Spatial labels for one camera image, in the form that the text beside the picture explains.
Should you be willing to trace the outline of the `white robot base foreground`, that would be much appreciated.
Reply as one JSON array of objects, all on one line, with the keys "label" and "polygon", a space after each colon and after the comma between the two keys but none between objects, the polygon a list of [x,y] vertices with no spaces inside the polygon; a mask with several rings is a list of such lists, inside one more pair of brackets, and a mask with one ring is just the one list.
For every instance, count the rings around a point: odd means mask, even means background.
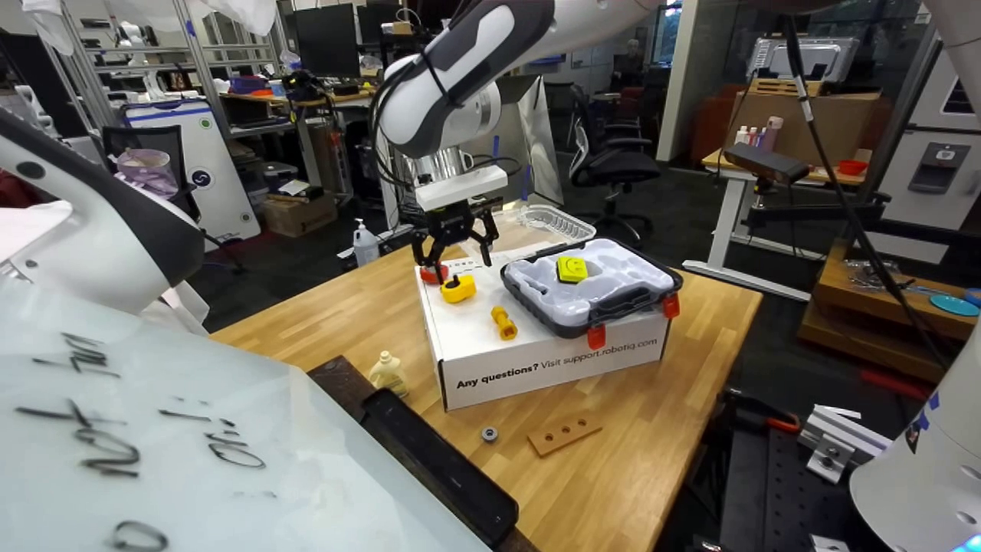
[{"label": "white robot base foreground", "polygon": [[26,281],[140,314],[203,262],[203,231],[190,215],[8,110],[0,113],[0,169],[68,203],[52,231],[8,257]]}]

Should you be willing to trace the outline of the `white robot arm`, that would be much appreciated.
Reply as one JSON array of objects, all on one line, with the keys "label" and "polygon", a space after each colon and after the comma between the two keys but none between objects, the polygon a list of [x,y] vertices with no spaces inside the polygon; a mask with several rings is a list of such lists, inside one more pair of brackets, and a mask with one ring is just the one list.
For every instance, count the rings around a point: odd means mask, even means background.
[{"label": "white robot arm", "polygon": [[413,259],[438,276],[440,252],[476,239],[491,257],[498,165],[466,169],[461,147],[498,118],[497,81],[511,66],[603,44],[665,0],[472,0],[423,50],[384,69],[370,102],[377,172],[413,199]]}]

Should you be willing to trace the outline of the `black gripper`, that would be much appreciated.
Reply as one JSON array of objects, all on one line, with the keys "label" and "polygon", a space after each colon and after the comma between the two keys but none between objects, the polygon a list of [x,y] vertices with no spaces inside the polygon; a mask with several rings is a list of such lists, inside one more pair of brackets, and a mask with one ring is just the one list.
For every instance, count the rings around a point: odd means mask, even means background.
[{"label": "black gripper", "polygon": [[476,239],[483,266],[493,262],[491,248],[498,239],[497,222],[486,206],[454,203],[436,211],[423,211],[413,222],[413,262],[421,270],[436,270],[436,257],[454,244]]}]

